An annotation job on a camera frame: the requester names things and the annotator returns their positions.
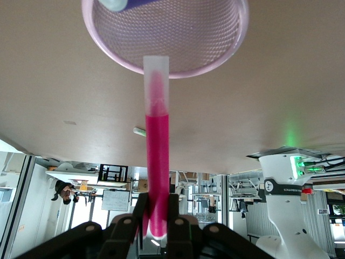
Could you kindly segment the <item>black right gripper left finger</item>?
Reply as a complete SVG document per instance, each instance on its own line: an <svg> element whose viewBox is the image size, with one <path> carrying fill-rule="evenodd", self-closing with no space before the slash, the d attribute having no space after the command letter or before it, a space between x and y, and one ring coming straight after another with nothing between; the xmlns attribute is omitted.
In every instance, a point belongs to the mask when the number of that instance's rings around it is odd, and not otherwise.
<svg viewBox="0 0 345 259"><path fill-rule="evenodd" d="M135 237L142 232L147 202L148 193L141 193L133 212L116 216L106 229L88 221L16 259L126 259Z"/></svg>

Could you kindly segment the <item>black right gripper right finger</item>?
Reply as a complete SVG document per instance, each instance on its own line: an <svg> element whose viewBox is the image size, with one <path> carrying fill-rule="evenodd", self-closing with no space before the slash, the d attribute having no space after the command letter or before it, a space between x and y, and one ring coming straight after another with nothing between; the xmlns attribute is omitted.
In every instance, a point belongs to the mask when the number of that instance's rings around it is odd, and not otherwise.
<svg viewBox="0 0 345 259"><path fill-rule="evenodd" d="M201 229L195 217L179 214L177 194L169 195L167 239L167 259L273 259L221 223Z"/></svg>

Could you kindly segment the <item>pink pen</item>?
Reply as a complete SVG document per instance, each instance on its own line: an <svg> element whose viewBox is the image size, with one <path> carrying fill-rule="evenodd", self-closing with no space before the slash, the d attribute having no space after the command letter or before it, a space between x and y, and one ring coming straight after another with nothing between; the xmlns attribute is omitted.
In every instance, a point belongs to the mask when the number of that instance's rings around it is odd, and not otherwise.
<svg viewBox="0 0 345 259"><path fill-rule="evenodd" d="M169 198L169 57L143 57L148 217L152 237L167 234Z"/></svg>

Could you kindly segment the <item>purple pen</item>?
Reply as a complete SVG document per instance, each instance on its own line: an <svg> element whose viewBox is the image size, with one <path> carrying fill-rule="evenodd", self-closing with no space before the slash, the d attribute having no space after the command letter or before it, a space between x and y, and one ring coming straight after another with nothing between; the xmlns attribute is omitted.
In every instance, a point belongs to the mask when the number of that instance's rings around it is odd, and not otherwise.
<svg viewBox="0 0 345 259"><path fill-rule="evenodd" d="M121 12L138 6L146 5L158 0L98 0L104 7L112 12Z"/></svg>

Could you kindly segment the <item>pink mesh pen holder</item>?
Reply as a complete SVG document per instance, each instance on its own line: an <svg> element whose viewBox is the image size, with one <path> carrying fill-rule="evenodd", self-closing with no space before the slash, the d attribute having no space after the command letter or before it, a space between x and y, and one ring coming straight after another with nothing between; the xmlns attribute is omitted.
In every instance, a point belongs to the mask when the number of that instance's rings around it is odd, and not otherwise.
<svg viewBox="0 0 345 259"><path fill-rule="evenodd" d="M249 25L248 0L158 0L121 12L81 0L81 9L89 34L109 58L143 73L144 56L167 56L174 79L221 66Z"/></svg>

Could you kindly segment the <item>whiteboard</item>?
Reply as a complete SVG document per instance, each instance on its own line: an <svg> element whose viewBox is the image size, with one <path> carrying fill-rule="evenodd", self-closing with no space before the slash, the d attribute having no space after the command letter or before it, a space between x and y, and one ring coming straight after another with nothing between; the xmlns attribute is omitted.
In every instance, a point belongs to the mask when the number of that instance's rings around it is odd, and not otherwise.
<svg viewBox="0 0 345 259"><path fill-rule="evenodd" d="M130 191L104 190L102 197L102 210L126 212L129 207Z"/></svg>

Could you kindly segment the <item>black rack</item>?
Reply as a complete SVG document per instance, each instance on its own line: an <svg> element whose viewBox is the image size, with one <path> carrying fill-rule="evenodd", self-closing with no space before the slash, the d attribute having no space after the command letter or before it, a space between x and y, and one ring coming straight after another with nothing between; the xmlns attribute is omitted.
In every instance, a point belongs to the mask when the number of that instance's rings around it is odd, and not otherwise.
<svg viewBox="0 0 345 259"><path fill-rule="evenodd" d="M123 186L127 183L128 166L101 164L97 184Z"/></svg>

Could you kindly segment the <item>person with dark hat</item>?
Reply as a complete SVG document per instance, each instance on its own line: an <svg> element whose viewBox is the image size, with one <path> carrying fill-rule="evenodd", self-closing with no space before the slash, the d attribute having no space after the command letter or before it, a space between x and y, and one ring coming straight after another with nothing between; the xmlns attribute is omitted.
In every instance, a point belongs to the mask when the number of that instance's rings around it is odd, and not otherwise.
<svg viewBox="0 0 345 259"><path fill-rule="evenodd" d="M74 191L74 186L71 183L57 180L54 185L55 193L51 201L56 201L58 198L62 198L64 205L69 205L71 201L73 203L79 202L79 197Z"/></svg>

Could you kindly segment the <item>brown paper table cover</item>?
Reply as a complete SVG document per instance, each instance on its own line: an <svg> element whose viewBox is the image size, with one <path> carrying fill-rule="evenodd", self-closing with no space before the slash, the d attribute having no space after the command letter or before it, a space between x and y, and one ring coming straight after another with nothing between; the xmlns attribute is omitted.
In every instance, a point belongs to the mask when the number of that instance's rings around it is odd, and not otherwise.
<svg viewBox="0 0 345 259"><path fill-rule="evenodd" d="M250 0L226 63L170 81L170 168L232 174L293 146L345 156L345 0ZM143 77L75 1L0 0L0 138L59 160L146 165Z"/></svg>

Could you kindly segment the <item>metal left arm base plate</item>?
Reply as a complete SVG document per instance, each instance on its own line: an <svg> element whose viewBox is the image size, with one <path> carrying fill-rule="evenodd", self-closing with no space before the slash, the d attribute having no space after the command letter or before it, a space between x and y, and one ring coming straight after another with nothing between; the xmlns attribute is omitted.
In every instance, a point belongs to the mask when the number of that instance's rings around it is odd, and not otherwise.
<svg viewBox="0 0 345 259"><path fill-rule="evenodd" d="M325 158L326 156L331 155L331 153L317 151L313 149L303 149L303 148L297 148L297 147L282 146L279 148L268 149L265 151L250 154L250 155L247 155L247 157L252 158L252 159L259 159L262 156L277 155L277 154L302 154L302 155L311 156L317 159L322 159L322 158Z"/></svg>

